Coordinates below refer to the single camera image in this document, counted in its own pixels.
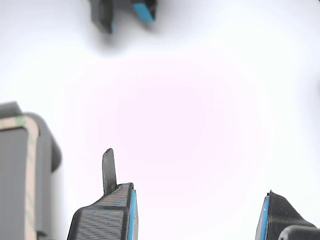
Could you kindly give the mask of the idle gripper finger with blue pad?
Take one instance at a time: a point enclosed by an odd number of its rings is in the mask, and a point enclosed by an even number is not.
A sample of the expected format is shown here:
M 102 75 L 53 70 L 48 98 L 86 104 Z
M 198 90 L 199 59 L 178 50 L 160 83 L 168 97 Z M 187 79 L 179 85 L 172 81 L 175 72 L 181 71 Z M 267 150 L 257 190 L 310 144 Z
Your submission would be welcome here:
M 156 18 L 156 0 L 132 0 L 134 10 L 138 17 L 146 23 L 154 22 Z
M 112 34 L 114 31 L 114 1 L 90 0 L 91 20 L 103 33 Z

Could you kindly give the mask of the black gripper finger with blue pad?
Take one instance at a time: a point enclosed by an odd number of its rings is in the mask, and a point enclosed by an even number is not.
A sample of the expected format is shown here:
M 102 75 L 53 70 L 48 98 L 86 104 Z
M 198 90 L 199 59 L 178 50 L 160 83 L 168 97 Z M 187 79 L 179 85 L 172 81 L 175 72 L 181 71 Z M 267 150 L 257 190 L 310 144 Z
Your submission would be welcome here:
M 137 240 L 137 193 L 131 182 L 117 184 L 112 148 L 102 156 L 102 180 L 103 196 L 74 213 L 67 239 Z
M 255 240 L 317 240 L 317 227 L 285 197 L 270 191 L 264 198 Z

